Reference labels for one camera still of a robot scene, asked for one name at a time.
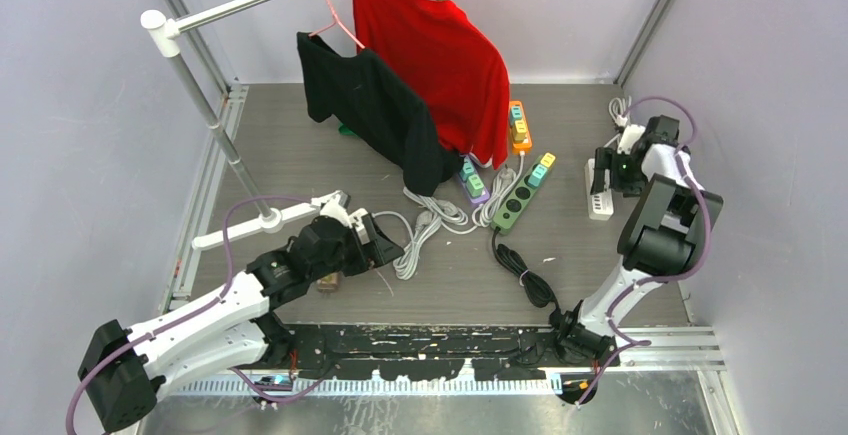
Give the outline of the white power strip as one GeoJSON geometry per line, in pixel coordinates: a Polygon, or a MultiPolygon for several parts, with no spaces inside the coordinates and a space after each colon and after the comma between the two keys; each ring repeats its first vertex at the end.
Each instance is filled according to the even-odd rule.
{"type": "Polygon", "coordinates": [[[612,189],[609,186],[609,174],[605,173],[603,191],[593,193],[595,181],[595,159],[589,158],[584,166],[584,178],[588,216],[591,220],[607,221],[614,214],[612,189]]]}

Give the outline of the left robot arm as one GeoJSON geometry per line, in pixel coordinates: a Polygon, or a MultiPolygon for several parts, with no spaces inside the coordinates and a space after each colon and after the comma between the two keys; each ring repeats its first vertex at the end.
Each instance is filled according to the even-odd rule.
{"type": "Polygon", "coordinates": [[[142,420],[176,389],[215,372],[256,363],[282,366],[292,343],[276,309],[326,276],[360,275],[404,253],[364,210],[349,221],[321,215],[283,247],[259,255],[220,288],[177,310],[130,327],[116,319],[100,325],[77,372],[67,432],[75,431],[82,397],[103,431],[113,433],[142,420]]]}

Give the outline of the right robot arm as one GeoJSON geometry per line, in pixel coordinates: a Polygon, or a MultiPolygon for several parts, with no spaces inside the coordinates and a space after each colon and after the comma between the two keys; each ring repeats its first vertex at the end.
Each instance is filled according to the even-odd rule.
{"type": "Polygon", "coordinates": [[[694,178],[690,154],[678,144],[679,121],[649,119],[627,151],[615,151],[597,174],[642,184],[639,200],[617,243],[617,265],[574,309],[554,312],[553,346],[567,365],[603,363],[615,354],[620,322],[651,291],[694,274],[710,246],[722,196],[694,178]]]}

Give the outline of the yellow plug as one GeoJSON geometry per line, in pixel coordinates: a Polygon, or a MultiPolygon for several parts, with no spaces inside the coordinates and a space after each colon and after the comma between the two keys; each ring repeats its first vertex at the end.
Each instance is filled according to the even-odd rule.
{"type": "Polygon", "coordinates": [[[556,156],[550,152],[545,153],[540,159],[539,164],[546,169],[550,169],[556,161],[556,156]]]}

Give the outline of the pink plug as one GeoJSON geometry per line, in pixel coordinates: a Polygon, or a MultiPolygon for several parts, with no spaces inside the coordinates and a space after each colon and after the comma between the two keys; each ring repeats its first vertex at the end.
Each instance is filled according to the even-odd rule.
{"type": "Polygon", "coordinates": [[[316,282],[316,290],[322,294],[335,293],[340,288],[341,280],[342,275],[339,272],[331,273],[316,282]]]}

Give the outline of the green power strip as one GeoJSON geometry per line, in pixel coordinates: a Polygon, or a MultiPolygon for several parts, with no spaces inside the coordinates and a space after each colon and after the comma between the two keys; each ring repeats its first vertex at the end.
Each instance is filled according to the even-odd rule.
{"type": "Polygon", "coordinates": [[[553,167],[556,164],[556,161],[555,164],[550,169],[548,169],[547,177],[539,188],[534,189],[532,187],[529,187],[525,183],[527,175],[533,170],[533,167],[536,164],[539,164],[539,159],[543,155],[538,157],[536,161],[525,171],[525,173],[517,179],[511,192],[507,195],[504,202],[501,204],[496,214],[494,215],[494,218],[490,224],[490,227],[493,230],[499,231],[501,234],[504,235],[509,234],[510,231],[516,225],[521,215],[528,209],[531,201],[533,200],[541,186],[550,177],[553,171],[553,167]]]}

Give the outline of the teal plug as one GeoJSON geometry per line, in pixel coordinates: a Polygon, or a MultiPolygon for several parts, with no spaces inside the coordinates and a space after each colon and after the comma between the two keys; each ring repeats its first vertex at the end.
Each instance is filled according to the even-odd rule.
{"type": "Polygon", "coordinates": [[[534,189],[541,186],[548,174],[548,168],[542,164],[536,164],[533,170],[527,175],[525,183],[534,189]]]}

